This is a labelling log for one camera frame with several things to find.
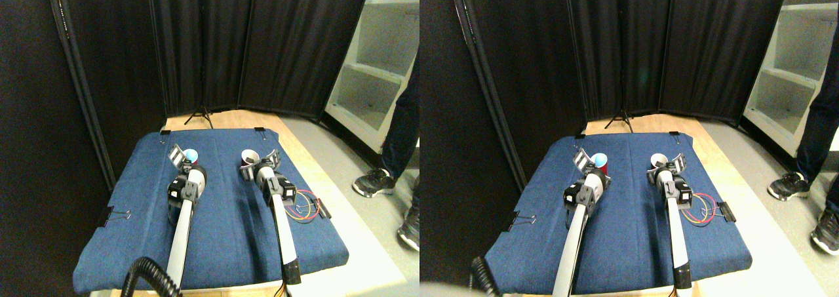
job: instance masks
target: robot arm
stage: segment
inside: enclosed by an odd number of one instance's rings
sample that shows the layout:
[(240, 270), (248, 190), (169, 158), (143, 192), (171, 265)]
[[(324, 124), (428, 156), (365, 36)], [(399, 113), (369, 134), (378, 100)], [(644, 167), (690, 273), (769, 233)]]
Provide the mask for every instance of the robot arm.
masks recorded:
[(647, 171), (647, 178), (655, 184), (659, 192), (665, 196), (667, 203), (667, 217), (671, 226), (671, 248), (673, 252), (673, 280), (676, 295), (690, 297), (690, 261), (687, 257), (687, 246), (684, 244), (684, 230), (681, 226), (679, 210), (689, 209), (693, 201), (693, 190), (679, 174), (684, 169), (684, 156), (679, 154), (671, 162), (660, 163)]
[(168, 253), (168, 264), (166, 273), (170, 274), (172, 281), (180, 287), (180, 280), (184, 275), (184, 262), (186, 258), (186, 245), (189, 240), (189, 225), (192, 220), (193, 205), (198, 202), (201, 193), (206, 185), (206, 170), (199, 165), (193, 165), (191, 160), (186, 159), (183, 151), (176, 144), (168, 154), (172, 165), (179, 169), (179, 174), (168, 185), (168, 203), (174, 207), (180, 207), (178, 225), (174, 228), (172, 238), (172, 249)]
[(273, 213), (273, 221), (277, 228), (279, 243), (279, 258), (283, 265), (283, 280), (286, 285), (300, 284), (300, 265), (297, 261), (297, 251), (294, 249), (294, 238), (291, 225), (285, 216), (285, 205), (294, 205), (297, 188), (284, 175), (275, 169), (279, 167), (279, 154), (273, 150), (258, 163), (250, 163), (239, 168), (242, 178), (253, 180), (263, 193), (265, 204), (269, 205)]
[(574, 157), (574, 163), (583, 173), (583, 177), (564, 190), (563, 203), (568, 210), (574, 211), (572, 224), (568, 228), (566, 244), (562, 249), (560, 267), (556, 273), (553, 296), (569, 296), (572, 293), (572, 280), (576, 270), (577, 254), (579, 244), (582, 241), (582, 232), (588, 216), (594, 211), (594, 205), (603, 191), (612, 183), (612, 179), (603, 174), (585, 154), (585, 150), (579, 149)]

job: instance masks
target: coiled black cable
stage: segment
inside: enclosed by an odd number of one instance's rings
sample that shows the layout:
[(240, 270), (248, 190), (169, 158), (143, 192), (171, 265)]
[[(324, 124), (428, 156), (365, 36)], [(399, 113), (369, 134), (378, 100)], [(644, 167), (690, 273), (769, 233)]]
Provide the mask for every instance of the coiled black cable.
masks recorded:
[(134, 286), (137, 280), (142, 277), (152, 286), (153, 289), (164, 297), (181, 297), (178, 288), (165, 270), (155, 263), (151, 258), (138, 258), (131, 264), (128, 274), (125, 275), (122, 297), (134, 296)]
[(478, 288), (488, 296), (501, 297), (501, 291), (498, 290), (498, 286), (495, 286), (495, 279), (492, 278), (492, 273), (486, 267), (486, 260), (483, 257), (477, 257), (471, 263), (469, 288)]

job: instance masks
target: shelving unit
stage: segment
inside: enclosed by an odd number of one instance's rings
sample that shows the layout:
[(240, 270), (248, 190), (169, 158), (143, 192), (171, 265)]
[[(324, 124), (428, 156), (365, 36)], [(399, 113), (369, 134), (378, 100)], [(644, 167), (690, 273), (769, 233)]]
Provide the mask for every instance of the shelving unit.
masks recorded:
[(366, 0), (326, 113), (381, 153), (420, 45), (420, 0)]
[[(836, 29), (836, 9), (836, 3), (781, 7), (743, 112), (791, 156), (804, 134), (810, 102), (821, 90)], [(834, 138), (830, 150), (839, 150), (839, 138)]]

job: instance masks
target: tripod stand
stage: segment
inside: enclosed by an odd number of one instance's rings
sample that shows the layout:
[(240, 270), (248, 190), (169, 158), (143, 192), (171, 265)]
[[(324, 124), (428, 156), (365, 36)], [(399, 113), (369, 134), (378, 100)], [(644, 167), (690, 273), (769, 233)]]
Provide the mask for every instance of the tripod stand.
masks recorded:
[(618, 111), (617, 114), (615, 114), (615, 117), (612, 117), (612, 120), (609, 121), (608, 124), (606, 124), (606, 127), (603, 127), (603, 128), (608, 129), (609, 125), (614, 123), (614, 121), (624, 121), (624, 123), (626, 123), (627, 126), (629, 126), (629, 132), (635, 133), (635, 131), (633, 131), (633, 129), (632, 129), (632, 123), (629, 122), (629, 119), (632, 119), (632, 118), (633, 117), (630, 116), (627, 113), (626, 110), (621, 109), (621, 111)]
[(210, 123), (210, 129), (215, 129), (215, 127), (212, 126), (212, 120), (210, 120), (210, 115), (212, 115), (212, 112), (207, 110), (206, 106), (198, 106), (197, 108), (195, 108), (195, 112), (192, 112), (192, 116), (189, 116), (189, 119), (186, 119), (184, 125), (186, 125), (186, 123), (189, 123), (189, 120), (192, 120), (193, 117), (203, 117), (204, 119), (207, 119), (208, 123)]

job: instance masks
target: paper cup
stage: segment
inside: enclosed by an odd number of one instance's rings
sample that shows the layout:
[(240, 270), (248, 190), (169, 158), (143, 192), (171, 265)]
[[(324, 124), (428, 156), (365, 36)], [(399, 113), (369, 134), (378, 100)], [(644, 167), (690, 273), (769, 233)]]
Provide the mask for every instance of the paper cup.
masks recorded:
[(653, 169), (653, 168), (659, 167), (658, 163), (661, 163), (662, 165), (664, 165), (665, 163), (667, 163), (667, 161), (668, 161), (667, 156), (665, 156), (665, 154), (654, 153), (653, 156), (650, 157), (650, 166), (651, 166), (650, 168)]
[(606, 172), (606, 163), (609, 159), (606, 157), (605, 153), (596, 153), (594, 156), (591, 156), (591, 159), (594, 160), (594, 167), (599, 168), (603, 174), (609, 175), (609, 173)]
[(189, 159), (192, 163), (198, 163), (198, 152), (194, 149), (190, 148), (184, 151), (184, 155), (186, 159)]
[(251, 165), (251, 163), (258, 161), (260, 161), (260, 154), (254, 152), (254, 150), (246, 149), (242, 151), (242, 166)]

